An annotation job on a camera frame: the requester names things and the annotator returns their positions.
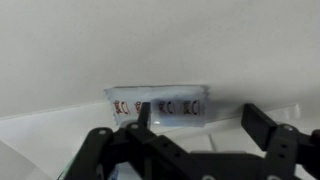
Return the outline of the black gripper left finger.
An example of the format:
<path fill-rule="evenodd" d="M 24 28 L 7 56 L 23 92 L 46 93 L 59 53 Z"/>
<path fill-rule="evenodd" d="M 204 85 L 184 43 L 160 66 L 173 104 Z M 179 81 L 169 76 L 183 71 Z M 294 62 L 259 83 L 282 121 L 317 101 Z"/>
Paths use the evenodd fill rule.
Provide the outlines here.
<path fill-rule="evenodd" d="M 151 104 L 144 102 L 141 106 L 140 113 L 137 122 L 142 124 L 144 127 L 148 127 L 151 115 Z"/>

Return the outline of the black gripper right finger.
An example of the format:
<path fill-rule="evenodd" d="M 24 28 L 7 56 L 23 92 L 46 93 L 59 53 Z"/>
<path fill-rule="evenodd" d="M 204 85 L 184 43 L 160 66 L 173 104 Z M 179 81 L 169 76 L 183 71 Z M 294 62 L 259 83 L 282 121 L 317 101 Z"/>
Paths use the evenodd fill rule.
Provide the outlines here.
<path fill-rule="evenodd" d="M 241 126 L 262 151 L 267 150 L 277 129 L 276 122 L 252 103 L 244 105 Z"/>

